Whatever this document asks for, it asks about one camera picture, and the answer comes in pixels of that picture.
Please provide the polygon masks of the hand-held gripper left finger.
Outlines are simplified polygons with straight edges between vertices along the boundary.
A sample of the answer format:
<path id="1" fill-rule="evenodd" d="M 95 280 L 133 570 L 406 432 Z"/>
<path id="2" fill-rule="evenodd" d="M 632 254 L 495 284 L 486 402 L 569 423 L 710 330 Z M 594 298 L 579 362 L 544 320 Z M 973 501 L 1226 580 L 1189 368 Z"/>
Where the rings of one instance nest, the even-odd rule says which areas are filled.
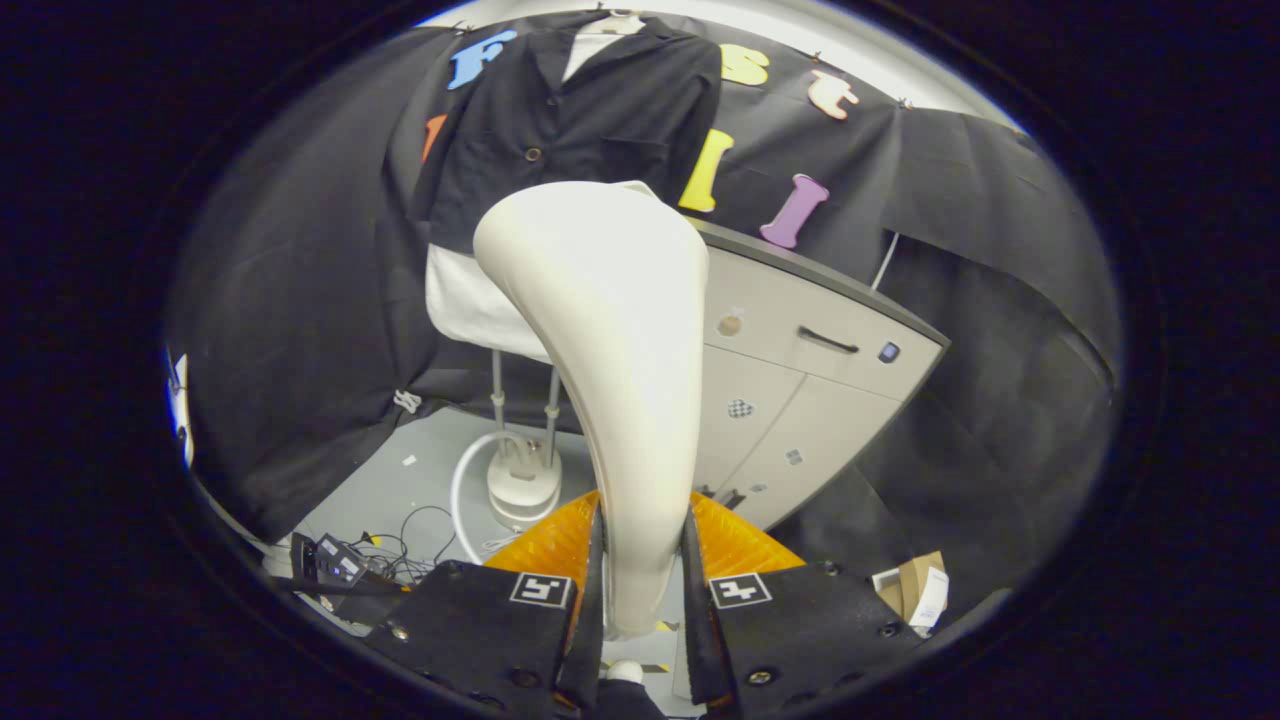
<path id="1" fill-rule="evenodd" d="M 604 529 L 588 492 L 488 562 L 430 571 L 365 644 L 474 717 L 581 719 L 604 642 Z"/>

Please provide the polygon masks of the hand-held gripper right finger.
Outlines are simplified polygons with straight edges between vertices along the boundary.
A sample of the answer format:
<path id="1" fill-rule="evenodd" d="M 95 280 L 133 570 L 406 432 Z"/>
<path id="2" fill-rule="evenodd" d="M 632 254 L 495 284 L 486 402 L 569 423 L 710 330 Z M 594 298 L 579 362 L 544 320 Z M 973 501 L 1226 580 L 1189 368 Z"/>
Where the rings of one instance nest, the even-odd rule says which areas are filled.
<path id="1" fill-rule="evenodd" d="M 700 493 L 682 564 L 690 684 L 710 719 L 826 716 L 923 644 L 868 579 L 800 559 Z"/>

